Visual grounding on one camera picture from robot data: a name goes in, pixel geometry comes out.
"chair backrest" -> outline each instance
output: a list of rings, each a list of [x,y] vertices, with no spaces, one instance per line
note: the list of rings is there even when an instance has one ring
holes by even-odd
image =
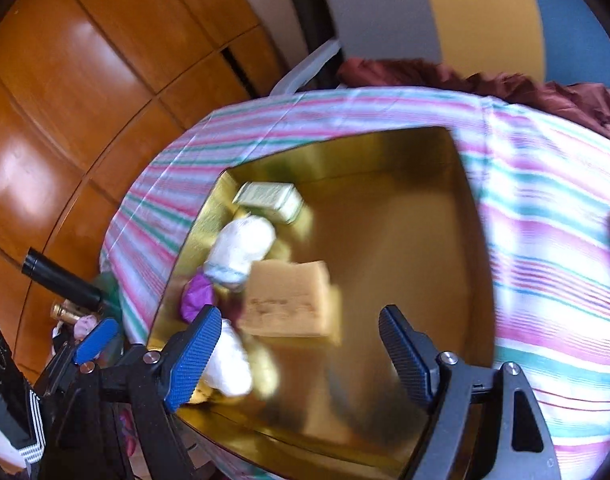
[[[345,57],[423,57],[464,76],[517,72],[610,86],[610,40],[583,0],[327,2]]]
[[[610,38],[584,0],[537,0],[546,80],[610,86]]]
[[[424,57],[440,61],[440,43],[429,0],[327,0],[327,3],[346,57]]]

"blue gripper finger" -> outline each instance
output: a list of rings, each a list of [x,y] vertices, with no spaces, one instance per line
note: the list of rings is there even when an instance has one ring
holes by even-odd
[[[380,311],[378,331],[407,397],[429,410],[440,381],[438,351],[432,340],[416,332],[395,305],[387,305]]]
[[[74,364],[81,365],[94,359],[117,335],[118,330],[120,330],[120,326],[113,317],[102,319],[76,347]]]
[[[220,311],[205,305],[187,330],[163,348],[159,384],[161,396],[172,413],[192,396],[220,338],[221,328]]]

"gold box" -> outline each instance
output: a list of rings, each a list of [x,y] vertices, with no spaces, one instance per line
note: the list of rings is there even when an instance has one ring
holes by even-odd
[[[450,133],[415,128],[314,142],[230,168],[182,247],[148,346],[185,328],[182,288],[219,230],[244,211],[245,182],[292,182],[305,206],[276,225],[268,258],[324,260],[338,330],[311,340],[243,335],[254,389],[178,415],[220,446],[287,478],[398,478],[427,422],[406,397],[378,336],[399,306],[439,350],[489,366],[492,281],[482,227]]]

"table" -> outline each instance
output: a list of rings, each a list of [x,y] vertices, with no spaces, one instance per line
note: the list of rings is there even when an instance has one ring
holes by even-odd
[[[306,92],[218,110],[163,150],[125,196],[101,268],[145,342],[176,256],[222,170],[313,140],[413,126],[452,131],[494,279],[496,363],[527,374],[566,480],[610,448],[610,141],[495,98],[424,88]],[[206,444],[226,474],[266,474]]]

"purple cloth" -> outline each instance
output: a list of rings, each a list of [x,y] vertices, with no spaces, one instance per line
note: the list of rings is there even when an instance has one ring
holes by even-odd
[[[214,290],[211,288],[210,280],[202,273],[201,267],[182,292],[182,320],[191,323],[206,304],[214,304]]]

